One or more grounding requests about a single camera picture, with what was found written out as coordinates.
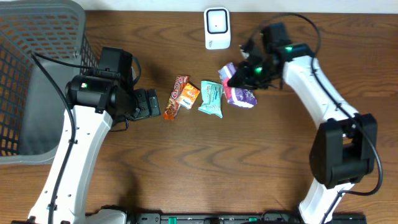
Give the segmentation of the purple red liner pack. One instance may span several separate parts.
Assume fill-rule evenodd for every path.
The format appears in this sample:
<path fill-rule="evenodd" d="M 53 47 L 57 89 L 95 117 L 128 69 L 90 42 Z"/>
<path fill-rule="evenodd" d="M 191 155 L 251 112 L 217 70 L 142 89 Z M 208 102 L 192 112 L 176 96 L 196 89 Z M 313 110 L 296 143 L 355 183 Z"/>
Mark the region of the purple red liner pack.
<path fill-rule="evenodd" d="M 218 71 L 221 84 L 223 86 L 224 95 L 227 102 L 241 108 L 252 108 L 257 105 L 256 97 L 251 90 L 229 87 L 228 81 L 236 73 L 236 67 L 232 62 L 227 63 Z"/>

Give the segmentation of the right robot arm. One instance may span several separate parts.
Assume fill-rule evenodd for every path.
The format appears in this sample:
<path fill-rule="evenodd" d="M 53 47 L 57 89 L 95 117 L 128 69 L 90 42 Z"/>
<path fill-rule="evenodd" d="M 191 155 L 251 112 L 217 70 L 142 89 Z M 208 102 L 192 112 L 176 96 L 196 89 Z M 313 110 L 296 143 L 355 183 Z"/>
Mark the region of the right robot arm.
<path fill-rule="evenodd" d="M 228 86 L 267 89 L 279 79 L 298 95 L 317 128 L 309 155 L 314 179 L 298 211 L 304 223 L 328 223 L 341 198 L 381 165 L 375 148 L 377 121 L 371 114 L 360 114 L 338 93 L 316 51 L 293 43 L 283 23 L 263 28 L 261 35 L 263 50 L 252 38 L 240 45 L 244 60 Z"/>

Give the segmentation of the orange chocolate bar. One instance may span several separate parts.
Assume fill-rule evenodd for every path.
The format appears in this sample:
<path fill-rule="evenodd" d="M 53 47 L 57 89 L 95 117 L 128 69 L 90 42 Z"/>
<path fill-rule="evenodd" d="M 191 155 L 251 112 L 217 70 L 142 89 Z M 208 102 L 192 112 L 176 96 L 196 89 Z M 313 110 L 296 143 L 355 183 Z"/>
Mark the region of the orange chocolate bar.
<path fill-rule="evenodd" d="M 168 100 L 167 106 L 162 116 L 163 119 L 172 120 L 176 117 L 180 109 L 180 105 L 178 104 L 177 99 L 188 82 L 189 82 L 188 75 L 179 75 L 176 77 L 174 88 L 171 92 L 171 96 Z"/>

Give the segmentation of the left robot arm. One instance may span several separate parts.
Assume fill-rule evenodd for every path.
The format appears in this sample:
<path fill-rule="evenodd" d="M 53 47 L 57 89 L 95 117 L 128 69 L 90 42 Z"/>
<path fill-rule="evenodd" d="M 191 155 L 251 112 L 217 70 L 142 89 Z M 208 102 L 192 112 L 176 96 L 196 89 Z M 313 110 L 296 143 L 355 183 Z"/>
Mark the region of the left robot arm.
<path fill-rule="evenodd" d="M 102 49 L 98 67 L 85 67 L 61 91 L 33 53 L 36 67 L 45 75 L 65 106 L 62 135 L 44 154 L 21 154 L 21 162 L 40 164 L 53 156 L 44 189 L 31 208 L 30 223 L 126 223 L 127 214 L 107 209 L 85 216 L 86 195 L 101 145 L 112 126 L 160 114 L 155 90 L 134 89 L 139 81 L 132 54 L 117 48 Z"/>

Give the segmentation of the green toilet wipes pack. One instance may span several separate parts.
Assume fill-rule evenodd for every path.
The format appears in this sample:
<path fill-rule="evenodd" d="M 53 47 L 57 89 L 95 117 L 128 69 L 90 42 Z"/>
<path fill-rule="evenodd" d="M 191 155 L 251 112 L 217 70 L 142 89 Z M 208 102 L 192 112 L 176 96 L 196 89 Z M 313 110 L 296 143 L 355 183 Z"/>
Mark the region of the green toilet wipes pack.
<path fill-rule="evenodd" d="M 206 114 L 213 114 L 219 118 L 223 117 L 221 110 L 221 97 L 223 94 L 222 84 L 202 81 L 201 82 L 201 97 L 202 104 L 198 107 L 198 110 Z"/>

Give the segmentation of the orange tissue pack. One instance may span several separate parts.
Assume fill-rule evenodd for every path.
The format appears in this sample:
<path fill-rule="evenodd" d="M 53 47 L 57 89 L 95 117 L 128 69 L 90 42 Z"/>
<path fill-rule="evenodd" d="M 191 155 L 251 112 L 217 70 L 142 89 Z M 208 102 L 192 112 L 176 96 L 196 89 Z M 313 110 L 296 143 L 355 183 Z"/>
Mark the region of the orange tissue pack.
<path fill-rule="evenodd" d="M 200 90 L 197 87 L 193 86 L 192 84 L 188 83 L 185 85 L 180 96 L 177 98 L 177 103 L 180 106 L 190 110 L 193 107 L 193 104 L 196 101 L 199 94 Z"/>

